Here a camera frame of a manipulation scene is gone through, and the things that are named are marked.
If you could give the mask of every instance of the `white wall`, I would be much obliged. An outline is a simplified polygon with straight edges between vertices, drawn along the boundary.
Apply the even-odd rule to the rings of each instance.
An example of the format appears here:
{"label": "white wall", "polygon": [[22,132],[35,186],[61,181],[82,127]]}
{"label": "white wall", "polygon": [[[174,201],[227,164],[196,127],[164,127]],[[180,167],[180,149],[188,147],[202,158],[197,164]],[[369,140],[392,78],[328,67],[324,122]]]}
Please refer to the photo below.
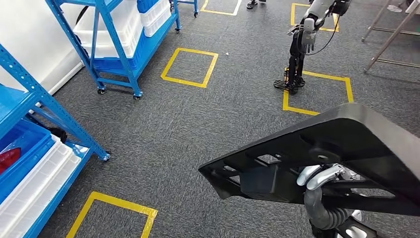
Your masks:
{"label": "white wall", "polygon": [[[73,28],[83,6],[63,4]],[[44,0],[0,0],[0,43],[50,94],[82,67],[79,56]],[[24,89],[0,67],[0,83]]]}

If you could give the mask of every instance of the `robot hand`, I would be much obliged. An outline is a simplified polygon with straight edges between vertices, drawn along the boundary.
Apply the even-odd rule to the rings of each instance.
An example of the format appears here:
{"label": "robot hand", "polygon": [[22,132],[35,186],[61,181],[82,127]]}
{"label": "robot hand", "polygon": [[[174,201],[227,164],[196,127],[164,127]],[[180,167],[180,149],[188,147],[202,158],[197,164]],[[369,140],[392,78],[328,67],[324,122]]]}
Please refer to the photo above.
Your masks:
{"label": "robot hand", "polygon": [[[305,167],[300,173],[297,184],[299,186],[306,186],[305,192],[305,208],[308,212],[313,232],[315,230],[330,230],[337,238],[341,236],[333,229],[338,228],[343,224],[349,216],[354,219],[362,221],[362,213],[360,210],[355,210],[351,213],[346,209],[326,209],[322,204],[322,186],[332,180],[359,180],[360,176],[353,171],[343,167],[340,164],[315,165]],[[351,238],[364,237],[359,230],[354,231],[349,229],[346,233]]]}

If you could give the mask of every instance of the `gray carpet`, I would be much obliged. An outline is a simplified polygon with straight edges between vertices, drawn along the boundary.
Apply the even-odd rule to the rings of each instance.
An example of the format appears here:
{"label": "gray carpet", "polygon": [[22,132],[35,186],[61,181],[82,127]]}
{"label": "gray carpet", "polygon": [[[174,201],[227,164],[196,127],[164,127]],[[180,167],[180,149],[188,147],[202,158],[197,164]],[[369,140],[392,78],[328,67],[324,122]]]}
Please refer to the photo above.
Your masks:
{"label": "gray carpet", "polygon": [[[237,197],[220,200],[197,171],[204,162],[310,117],[283,111],[283,94],[272,86],[289,58],[291,38],[285,32],[291,3],[268,0],[246,10],[243,0],[237,16],[201,12],[197,19],[190,5],[181,4],[183,29],[168,33],[140,76],[140,101],[117,86],[98,95],[85,69],[64,85],[55,98],[112,151],[112,158],[87,163],[40,237],[65,237],[92,191],[157,209],[151,238],[311,237],[302,206]],[[236,0],[209,0],[208,9],[232,12],[235,5]],[[340,20],[340,31],[323,52],[306,58],[305,70],[350,77],[356,102],[420,136],[419,70],[377,63],[363,73],[389,36],[372,32],[366,43],[360,42],[381,5],[380,0],[353,0]],[[403,17],[387,12],[380,26],[395,28]],[[412,26],[419,20],[416,16]],[[330,34],[320,32],[318,49]],[[420,63],[419,46],[418,38],[399,36],[384,56]],[[160,78],[178,47],[219,54],[207,88]],[[207,60],[182,53],[168,76],[199,82]],[[346,101],[343,83],[305,79],[307,86],[290,97],[291,106],[321,112]],[[78,238],[140,236],[142,215],[98,203]],[[366,217],[390,237],[420,237],[419,218],[377,213]]]}

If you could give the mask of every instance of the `blue plastic bin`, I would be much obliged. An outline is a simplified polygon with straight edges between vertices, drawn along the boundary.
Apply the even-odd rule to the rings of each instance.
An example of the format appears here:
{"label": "blue plastic bin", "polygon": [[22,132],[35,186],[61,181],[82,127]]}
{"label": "blue plastic bin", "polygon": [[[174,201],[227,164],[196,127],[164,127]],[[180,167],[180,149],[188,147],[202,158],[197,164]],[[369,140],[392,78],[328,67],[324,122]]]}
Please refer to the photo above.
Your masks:
{"label": "blue plastic bin", "polygon": [[[140,59],[142,56],[142,49],[145,43],[146,36],[144,30],[140,35],[139,43],[137,43],[136,50],[134,52],[133,58],[128,58],[128,64],[131,69],[138,69],[140,65]],[[117,57],[105,57],[105,58],[95,58],[93,65],[95,69],[106,71],[107,69],[124,69],[122,66],[121,60]]]}
{"label": "blue plastic bin", "polygon": [[137,9],[140,13],[146,13],[159,0],[137,0]]}
{"label": "blue plastic bin", "polygon": [[23,119],[0,138],[0,152],[20,147],[20,158],[0,174],[0,203],[53,145],[50,131]]}

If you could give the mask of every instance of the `black cable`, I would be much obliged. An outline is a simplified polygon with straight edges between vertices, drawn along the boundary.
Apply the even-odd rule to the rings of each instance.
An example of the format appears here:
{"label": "black cable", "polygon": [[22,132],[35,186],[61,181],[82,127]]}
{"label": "black cable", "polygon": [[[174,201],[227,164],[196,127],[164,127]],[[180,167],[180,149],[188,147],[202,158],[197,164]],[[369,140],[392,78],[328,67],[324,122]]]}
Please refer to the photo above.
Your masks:
{"label": "black cable", "polygon": [[85,14],[88,7],[89,6],[84,6],[83,9],[80,11],[80,13],[79,13],[79,15],[77,16],[77,19],[76,19],[76,25],[80,21],[80,19],[82,19],[82,16],[83,16],[83,14]]}
{"label": "black cable", "polygon": [[305,55],[305,56],[313,56],[313,55],[316,55],[319,52],[321,52],[323,49],[325,49],[328,46],[328,44],[331,42],[332,38],[334,37],[335,31],[337,30],[339,20],[340,20],[340,15],[338,15],[337,22],[335,23],[334,31],[332,32],[331,37],[329,38],[328,42],[319,51],[317,51],[315,53],[311,53],[311,54],[306,54],[306,53],[301,52],[301,49],[299,49],[299,44],[296,44],[296,48],[298,49],[298,52]]}

